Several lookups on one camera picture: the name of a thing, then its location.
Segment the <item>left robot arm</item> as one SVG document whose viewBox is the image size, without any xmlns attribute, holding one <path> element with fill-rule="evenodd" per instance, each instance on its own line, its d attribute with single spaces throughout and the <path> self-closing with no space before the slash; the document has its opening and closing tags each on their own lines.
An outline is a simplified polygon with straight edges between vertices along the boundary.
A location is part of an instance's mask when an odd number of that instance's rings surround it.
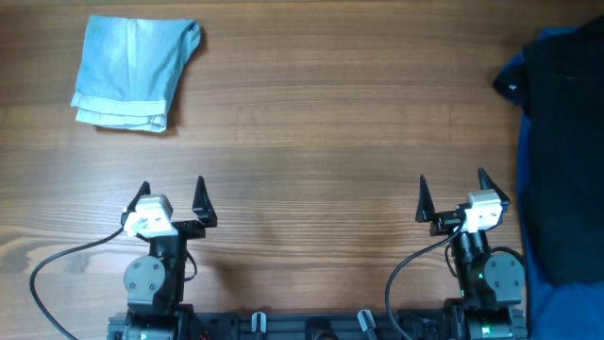
<svg viewBox="0 0 604 340">
<path fill-rule="evenodd" d="M 197 179 L 192 220 L 172 220 L 173 207 L 166 195 L 153 195 L 144 182 L 124 208 L 121 225 L 127 235 L 144 240 L 148 254 L 132 261 L 124 274 L 127 311 L 109 320 L 108 339 L 177 340 L 208 339 L 208 328 L 183 302 L 186 262 L 192 256 L 187 243 L 206 236 L 217 226 L 203 177 Z"/>
</svg>

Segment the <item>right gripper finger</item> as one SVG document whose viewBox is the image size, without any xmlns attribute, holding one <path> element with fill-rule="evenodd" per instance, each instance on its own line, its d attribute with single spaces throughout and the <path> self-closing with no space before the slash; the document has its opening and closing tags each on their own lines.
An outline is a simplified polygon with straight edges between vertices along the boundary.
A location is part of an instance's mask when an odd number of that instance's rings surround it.
<svg viewBox="0 0 604 340">
<path fill-rule="evenodd" d="M 478 169 L 478 182 L 481 190 L 494 190 L 501 200 L 502 206 L 508 206 L 511 203 L 510 198 L 493 182 L 483 167 Z"/>
<path fill-rule="evenodd" d="M 415 221 L 427 223 L 434 219 L 435 207 L 424 175 L 419 178 L 419 196 L 416 209 Z"/>
</svg>

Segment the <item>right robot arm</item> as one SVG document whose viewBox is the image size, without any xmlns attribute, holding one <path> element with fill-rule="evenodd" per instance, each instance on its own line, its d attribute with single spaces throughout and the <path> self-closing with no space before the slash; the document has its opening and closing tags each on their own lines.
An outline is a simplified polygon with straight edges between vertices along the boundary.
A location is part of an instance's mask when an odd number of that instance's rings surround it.
<svg viewBox="0 0 604 340">
<path fill-rule="evenodd" d="M 515 250 L 489 246 L 487 231 L 503 223 L 511 200 L 478 170 L 479 189 L 452 211 L 437 212 L 424 177 L 420 178 L 415 220 L 430 223 L 432 236 L 447 236 L 448 265 L 460 287 L 435 313 L 430 339 L 506 339 L 528 337 L 518 308 L 525 285 L 525 261 Z"/>
</svg>

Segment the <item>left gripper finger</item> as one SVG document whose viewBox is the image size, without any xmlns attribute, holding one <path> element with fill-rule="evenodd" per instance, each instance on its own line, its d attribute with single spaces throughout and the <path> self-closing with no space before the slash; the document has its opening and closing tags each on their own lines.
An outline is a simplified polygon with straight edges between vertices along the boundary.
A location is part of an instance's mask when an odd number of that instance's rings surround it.
<svg viewBox="0 0 604 340">
<path fill-rule="evenodd" d="M 204 228 L 217 226 L 217 214 L 211 204 L 206 183 L 202 176 L 199 176 L 196 182 L 192 211 Z"/>
<path fill-rule="evenodd" d="M 137 194 L 135 194 L 134 198 L 130 201 L 130 203 L 123 209 L 121 215 L 121 224 L 124 225 L 126 223 L 127 218 L 131 213 L 136 212 L 136 205 L 141 199 L 142 196 L 148 196 L 151 194 L 150 184 L 147 181 L 144 181 L 138 190 Z"/>
</svg>

